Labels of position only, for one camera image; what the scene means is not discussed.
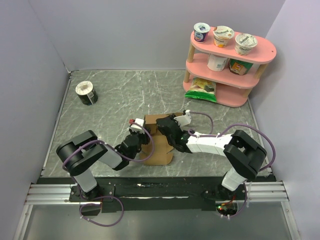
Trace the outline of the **brown cardboard box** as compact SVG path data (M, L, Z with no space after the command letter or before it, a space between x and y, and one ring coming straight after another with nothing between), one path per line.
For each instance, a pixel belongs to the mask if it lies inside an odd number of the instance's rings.
M154 142L154 152L150 158L143 161L142 163L147 166L164 166L168 165L173 159L173 153L171 152L174 148L168 144L167 138L160 133L156 126L156 119L164 118L170 115L167 114L153 114L145 115L145 125L144 127L150 129L150 135ZM152 143L141 146L141 152L139 153L139 158L145 159L152 152Z

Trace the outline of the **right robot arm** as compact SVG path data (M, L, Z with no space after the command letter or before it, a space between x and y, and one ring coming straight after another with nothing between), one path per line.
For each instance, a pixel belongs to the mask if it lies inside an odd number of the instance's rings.
M174 114L158 118L155 122L168 144L177 151L189 154L209 153L228 159L231 169L214 188L212 196L215 200L230 200L240 185L247 180L255 180L267 157L267 151L241 129L233 134L222 135L182 130L182 124Z

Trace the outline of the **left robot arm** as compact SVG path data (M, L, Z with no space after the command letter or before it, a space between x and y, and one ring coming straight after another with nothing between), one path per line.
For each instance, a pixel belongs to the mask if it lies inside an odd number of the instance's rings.
M120 171L130 162L137 162L137 154L147 144L151 144L151 151L154 152L154 140L145 128L141 132L130 129L129 135L115 147L98 139L92 130L87 130L59 145L56 154L62 161L62 169L77 184L79 196L94 201L101 191L90 167L99 161L114 171Z

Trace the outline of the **green snack bag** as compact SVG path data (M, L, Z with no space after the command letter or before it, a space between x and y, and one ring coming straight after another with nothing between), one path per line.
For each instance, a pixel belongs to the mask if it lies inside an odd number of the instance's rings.
M217 85L214 81L194 77L190 88L184 96L190 99L205 100L216 103L216 88Z

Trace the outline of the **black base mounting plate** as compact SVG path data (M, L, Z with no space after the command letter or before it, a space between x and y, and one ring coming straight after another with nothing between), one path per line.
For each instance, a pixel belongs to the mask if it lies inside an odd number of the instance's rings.
M98 177L97 189L84 193L71 187L71 203L97 204L102 213L116 211L216 211L244 200L272 201L281 189L274 177L258 177L229 191L221 177Z

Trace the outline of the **black white yogurt cup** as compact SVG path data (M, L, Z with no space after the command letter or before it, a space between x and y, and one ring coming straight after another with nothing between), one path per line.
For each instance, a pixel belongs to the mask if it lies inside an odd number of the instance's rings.
M75 92L84 105L94 105L98 101L98 94L91 81L82 81L75 87Z

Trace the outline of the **white cup middle shelf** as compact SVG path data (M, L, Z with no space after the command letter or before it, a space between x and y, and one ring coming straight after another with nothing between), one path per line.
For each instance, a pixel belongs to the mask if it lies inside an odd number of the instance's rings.
M224 70L227 61L227 57L209 54L207 59L207 67L214 72L221 72Z

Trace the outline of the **pink three-tier shelf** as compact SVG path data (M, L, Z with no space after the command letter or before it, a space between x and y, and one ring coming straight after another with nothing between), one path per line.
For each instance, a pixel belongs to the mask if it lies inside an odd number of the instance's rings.
M201 78L216 83L215 95L218 104L229 107L244 105L268 64L277 54L276 47L268 39L260 36L255 38L257 46L249 54L239 55L235 50L235 38L230 39L227 46L223 48L214 44L213 27L205 42L197 42L192 32L185 62L184 90L187 92L190 89L193 78ZM234 74L227 67L222 71L213 71L207 66L210 54L251 63L253 67L245 75Z

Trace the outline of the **green package middle shelf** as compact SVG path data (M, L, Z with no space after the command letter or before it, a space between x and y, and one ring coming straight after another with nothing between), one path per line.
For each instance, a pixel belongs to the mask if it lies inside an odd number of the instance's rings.
M252 66L253 64L250 62L245 62L233 58L230 58L228 62L230 72L240 76L246 75L252 68Z

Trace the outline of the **blue white yogurt cup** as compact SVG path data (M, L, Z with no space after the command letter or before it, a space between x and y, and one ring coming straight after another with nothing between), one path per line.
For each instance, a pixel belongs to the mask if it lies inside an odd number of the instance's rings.
M207 35L211 30L211 27L204 22L198 22L193 26L194 29L194 40L199 43L206 41Z

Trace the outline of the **orange Chobani yogurt cup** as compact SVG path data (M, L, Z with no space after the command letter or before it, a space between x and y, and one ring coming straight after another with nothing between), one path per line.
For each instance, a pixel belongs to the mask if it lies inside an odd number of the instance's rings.
M219 25L213 30L213 41L215 46L224 48L234 37L234 30L228 26Z

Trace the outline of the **white Chobani yogurt cup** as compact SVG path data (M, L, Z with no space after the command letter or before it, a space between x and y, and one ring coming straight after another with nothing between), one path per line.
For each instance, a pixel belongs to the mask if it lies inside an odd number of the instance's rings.
M254 35L248 33L239 33L235 37L235 52L238 55L246 56L248 55L253 48L258 44L258 40Z

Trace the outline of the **aluminium frame rail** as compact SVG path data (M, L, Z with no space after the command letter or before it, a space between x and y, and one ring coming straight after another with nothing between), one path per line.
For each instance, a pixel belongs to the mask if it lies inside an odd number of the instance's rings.
M133 210L103 213L96 203L72 203L67 178L40 178L28 190L17 240L290 240L289 198L282 182L274 200L221 209Z

